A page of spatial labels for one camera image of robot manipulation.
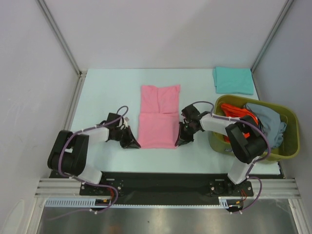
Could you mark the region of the grey blue t shirt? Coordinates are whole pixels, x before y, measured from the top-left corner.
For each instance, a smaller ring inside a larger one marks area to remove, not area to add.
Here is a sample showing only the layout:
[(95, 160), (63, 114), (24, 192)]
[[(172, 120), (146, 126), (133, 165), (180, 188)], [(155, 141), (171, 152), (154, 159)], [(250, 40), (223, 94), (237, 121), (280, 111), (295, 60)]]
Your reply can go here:
[(267, 137), (270, 147), (278, 148), (283, 142), (283, 133), (287, 127), (287, 124), (281, 121), (280, 114), (269, 107), (254, 103), (245, 104), (245, 108), (256, 115), (258, 125)]

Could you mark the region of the pink t shirt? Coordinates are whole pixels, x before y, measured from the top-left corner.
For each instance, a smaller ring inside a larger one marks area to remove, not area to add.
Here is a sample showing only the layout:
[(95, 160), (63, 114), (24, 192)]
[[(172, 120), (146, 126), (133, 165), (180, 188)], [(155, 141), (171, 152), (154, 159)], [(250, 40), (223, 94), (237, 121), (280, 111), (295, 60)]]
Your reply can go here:
[(179, 132), (180, 85), (141, 87), (138, 142), (142, 149), (174, 149)]

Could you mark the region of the aluminium corner post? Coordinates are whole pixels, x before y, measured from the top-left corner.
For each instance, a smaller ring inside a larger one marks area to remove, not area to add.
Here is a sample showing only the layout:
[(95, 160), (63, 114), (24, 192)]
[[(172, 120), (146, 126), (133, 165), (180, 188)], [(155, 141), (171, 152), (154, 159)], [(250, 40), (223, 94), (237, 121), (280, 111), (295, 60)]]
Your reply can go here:
[(82, 75), (82, 71), (78, 66), (77, 61), (74, 58), (74, 55), (65, 39), (63, 36), (63, 33), (61, 32), (51, 10), (49, 9), (46, 1), (44, 0), (35, 0), (36, 4), (38, 5), (39, 9), (41, 10), (44, 18), (46, 19), (49, 27), (51, 28), (53, 34), (55, 35), (61, 49), (63, 50), (67, 60), (69, 61), (71, 67), (73, 68), (75, 74), (79, 77)]
[(292, 5), (295, 3), (294, 0), (287, 0), (285, 1), (285, 4), (283, 5), (280, 13), (278, 14), (268, 36), (265, 39), (264, 44), (262, 45), (259, 53), (257, 54), (252, 66), (251, 66), (251, 72), (254, 73), (259, 65), (259, 63), (261, 62), (263, 56), (265, 55), (267, 49), (269, 48), (272, 40), (274, 39), (274, 37), (276, 36), (280, 26), (282, 25), (284, 19), (286, 18), (288, 12), (290, 11)]

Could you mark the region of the olive green plastic basket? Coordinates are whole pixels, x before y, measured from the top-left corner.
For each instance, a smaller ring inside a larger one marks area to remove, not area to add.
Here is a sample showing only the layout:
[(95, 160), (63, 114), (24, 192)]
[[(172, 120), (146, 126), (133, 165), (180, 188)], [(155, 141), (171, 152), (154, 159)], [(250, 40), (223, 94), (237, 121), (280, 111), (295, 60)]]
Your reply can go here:
[[(238, 108), (242, 108), (246, 103), (254, 103), (268, 107), (279, 113), (281, 121), (285, 122), (287, 125), (286, 130), (283, 133), (284, 139), (279, 147), (271, 149), (271, 153), (266, 160), (275, 162), (284, 159), (291, 159), (298, 155), (300, 151), (299, 124), (296, 114), (291, 109), (282, 105), (250, 99), (247, 97), (223, 95), (215, 102), (215, 114), (225, 116), (221, 109), (221, 104), (223, 103), (227, 103)], [(208, 132), (208, 138), (209, 144), (214, 151), (234, 156), (230, 143), (224, 141), (224, 136), (222, 134)]]

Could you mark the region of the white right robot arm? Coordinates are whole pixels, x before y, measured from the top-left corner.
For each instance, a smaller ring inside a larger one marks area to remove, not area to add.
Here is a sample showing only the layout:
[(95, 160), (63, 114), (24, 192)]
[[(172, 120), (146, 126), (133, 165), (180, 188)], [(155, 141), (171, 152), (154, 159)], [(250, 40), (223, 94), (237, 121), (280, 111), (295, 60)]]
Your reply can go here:
[(271, 151), (269, 141), (251, 116), (225, 117), (212, 111), (200, 112), (194, 104), (181, 111), (184, 120), (179, 123), (175, 146), (194, 141), (198, 131), (209, 131), (227, 136), (236, 159), (227, 173), (225, 191), (237, 195), (242, 191), (242, 182), (249, 178), (253, 166), (261, 160), (265, 151)]

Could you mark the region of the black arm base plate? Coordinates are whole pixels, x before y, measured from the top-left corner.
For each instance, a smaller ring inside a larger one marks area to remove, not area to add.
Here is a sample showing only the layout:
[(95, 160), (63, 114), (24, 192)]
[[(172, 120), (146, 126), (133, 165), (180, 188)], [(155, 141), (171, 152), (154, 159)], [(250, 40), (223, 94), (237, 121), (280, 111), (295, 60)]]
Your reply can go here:
[(111, 186), (117, 189), (117, 201), (121, 200), (122, 204), (203, 204), (218, 197), (242, 199), (254, 195), (251, 182), (234, 185), (226, 174), (104, 172), (100, 183), (105, 187), (81, 184), (79, 194), (108, 195)]

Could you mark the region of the folded teal t shirt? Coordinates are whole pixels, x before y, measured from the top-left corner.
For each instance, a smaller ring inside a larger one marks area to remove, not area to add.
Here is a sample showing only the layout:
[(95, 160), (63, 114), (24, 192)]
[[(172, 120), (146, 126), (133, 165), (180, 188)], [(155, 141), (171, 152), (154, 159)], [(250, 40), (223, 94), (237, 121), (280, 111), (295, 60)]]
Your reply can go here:
[(213, 69), (214, 86), (217, 94), (254, 94), (251, 70), (217, 66)]

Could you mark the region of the right aluminium corner post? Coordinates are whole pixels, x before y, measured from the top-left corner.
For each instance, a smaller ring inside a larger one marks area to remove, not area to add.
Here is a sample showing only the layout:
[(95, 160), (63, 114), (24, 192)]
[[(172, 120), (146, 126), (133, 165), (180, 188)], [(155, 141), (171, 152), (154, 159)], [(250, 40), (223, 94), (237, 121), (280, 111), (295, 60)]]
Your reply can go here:
[(290, 11), (292, 5), (295, 3), (294, 0), (287, 0), (285, 1), (285, 4), (283, 5), (280, 13), (278, 14), (268, 36), (265, 39), (264, 44), (262, 45), (259, 53), (257, 54), (252, 66), (251, 66), (251, 72), (254, 73), (259, 65), (259, 63), (261, 62), (263, 56), (265, 55), (267, 49), (269, 48), (272, 40), (274, 39), (274, 37), (276, 36), (280, 26), (282, 25), (284, 19), (286, 18), (288, 12)]

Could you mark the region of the orange t shirt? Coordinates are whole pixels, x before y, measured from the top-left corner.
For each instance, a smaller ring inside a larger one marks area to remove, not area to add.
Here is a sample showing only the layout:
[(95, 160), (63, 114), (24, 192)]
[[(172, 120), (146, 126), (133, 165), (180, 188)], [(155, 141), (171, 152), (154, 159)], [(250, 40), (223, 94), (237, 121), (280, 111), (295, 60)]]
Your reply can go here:
[(259, 124), (258, 118), (255, 114), (247, 110), (246, 108), (238, 108), (233, 105), (222, 103), (221, 109), (227, 117), (239, 117), (242, 118), (244, 116), (250, 116), (255, 121), (256, 125)]

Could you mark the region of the left aluminium corner post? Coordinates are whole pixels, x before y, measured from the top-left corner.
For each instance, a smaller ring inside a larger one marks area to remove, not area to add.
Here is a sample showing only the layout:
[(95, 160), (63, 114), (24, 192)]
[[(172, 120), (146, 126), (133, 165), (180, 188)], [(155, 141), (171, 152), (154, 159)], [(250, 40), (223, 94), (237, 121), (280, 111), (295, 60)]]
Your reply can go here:
[(73, 68), (75, 74), (79, 77), (82, 75), (82, 71), (78, 66), (77, 61), (74, 58), (74, 55), (65, 39), (63, 36), (63, 33), (61, 32), (51, 10), (49, 9), (46, 1), (44, 0), (35, 0), (36, 4), (38, 5), (39, 9), (41, 10), (44, 18), (46, 19), (49, 27), (51, 28), (53, 34), (55, 35), (61, 49), (63, 50), (67, 60), (69, 61), (71, 67)]

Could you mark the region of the aluminium frame rail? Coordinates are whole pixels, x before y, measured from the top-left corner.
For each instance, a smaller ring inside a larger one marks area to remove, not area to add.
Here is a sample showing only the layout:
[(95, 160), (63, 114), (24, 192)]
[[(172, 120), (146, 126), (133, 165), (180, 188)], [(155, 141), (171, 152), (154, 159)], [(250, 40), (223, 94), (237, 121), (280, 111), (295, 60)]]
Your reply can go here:
[[(262, 179), (262, 199), (300, 199), (294, 179)], [(80, 182), (65, 178), (42, 178), (35, 197), (79, 197)]]

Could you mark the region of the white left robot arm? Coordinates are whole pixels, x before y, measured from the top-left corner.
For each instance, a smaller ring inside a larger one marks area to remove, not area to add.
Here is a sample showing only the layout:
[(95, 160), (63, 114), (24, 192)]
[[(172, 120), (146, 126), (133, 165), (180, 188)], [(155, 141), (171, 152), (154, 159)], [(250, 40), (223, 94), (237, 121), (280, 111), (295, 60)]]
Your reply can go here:
[(91, 183), (91, 190), (102, 195), (107, 191), (108, 183), (102, 179), (103, 173), (100, 170), (87, 164), (87, 156), (93, 145), (109, 140), (119, 142), (122, 149), (141, 148), (126, 118), (109, 113), (106, 120), (94, 127), (80, 130), (77, 134), (67, 130), (60, 131), (48, 157), (47, 166), (51, 170)]

